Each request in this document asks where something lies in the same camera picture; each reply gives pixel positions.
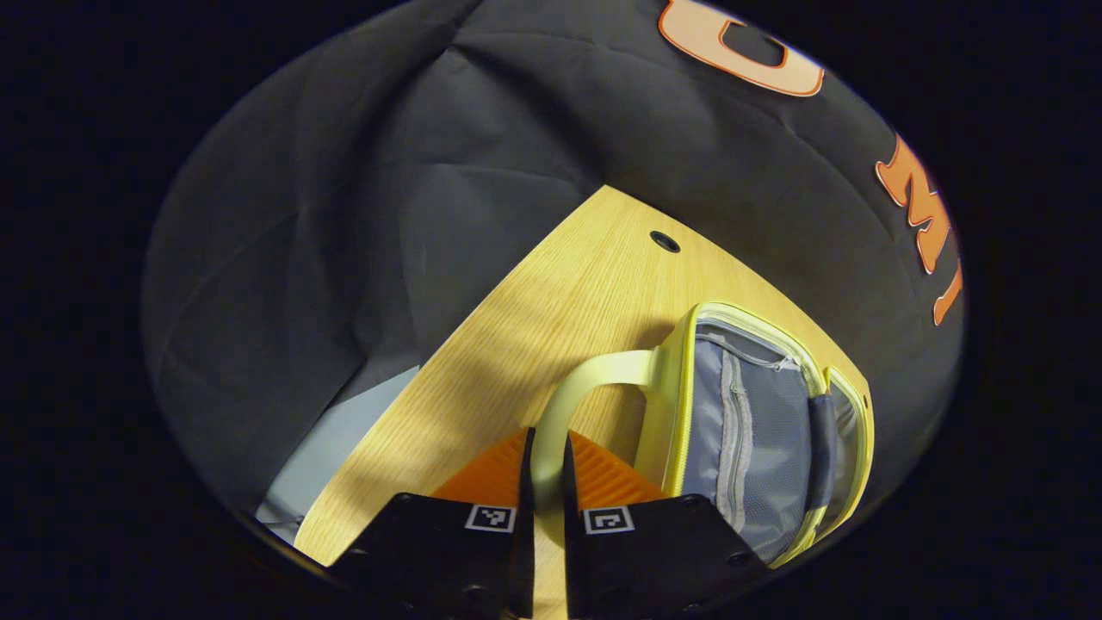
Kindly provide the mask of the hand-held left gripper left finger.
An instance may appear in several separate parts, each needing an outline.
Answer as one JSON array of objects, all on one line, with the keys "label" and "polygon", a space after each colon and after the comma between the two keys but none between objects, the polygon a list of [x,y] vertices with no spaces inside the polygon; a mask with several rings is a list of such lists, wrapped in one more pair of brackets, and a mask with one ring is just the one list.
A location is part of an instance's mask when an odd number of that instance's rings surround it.
[{"label": "hand-held left gripper left finger", "polygon": [[476,456],[430,494],[395,494],[331,566],[383,619],[534,614],[534,429]]}]

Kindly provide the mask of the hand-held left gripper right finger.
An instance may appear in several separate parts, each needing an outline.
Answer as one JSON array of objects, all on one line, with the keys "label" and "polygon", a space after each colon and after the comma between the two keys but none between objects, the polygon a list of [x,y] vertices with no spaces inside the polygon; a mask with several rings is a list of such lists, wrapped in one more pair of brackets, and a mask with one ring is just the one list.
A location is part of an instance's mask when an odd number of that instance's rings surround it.
[{"label": "hand-held left gripper right finger", "polygon": [[563,472],[571,619],[707,619],[769,568],[702,494],[665,497],[577,432]]}]

